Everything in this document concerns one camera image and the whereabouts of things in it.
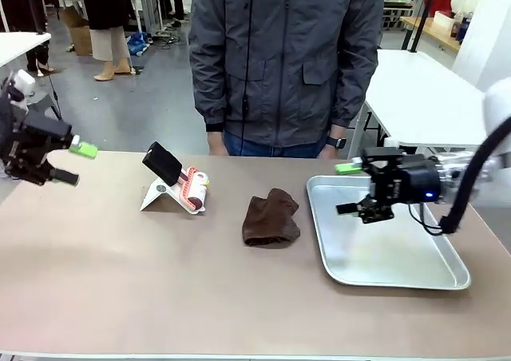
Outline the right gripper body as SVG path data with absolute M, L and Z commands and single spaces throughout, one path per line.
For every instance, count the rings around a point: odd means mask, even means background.
M 373 199 L 380 204 L 439 201 L 442 182 L 437 161 L 423 155 L 401 155 L 373 171 Z

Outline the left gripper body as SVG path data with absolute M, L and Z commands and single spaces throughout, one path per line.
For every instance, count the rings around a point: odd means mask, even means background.
M 9 154 L 14 143 L 14 135 L 28 113 L 26 99 L 15 101 L 10 97 L 1 99 L 1 166 L 7 167 Z

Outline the person's right hand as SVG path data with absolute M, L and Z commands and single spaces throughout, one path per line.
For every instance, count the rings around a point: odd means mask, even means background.
M 228 156 L 229 153 L 225 147 L 222 132 L 207 133 L 209 154 L 213 156 Z

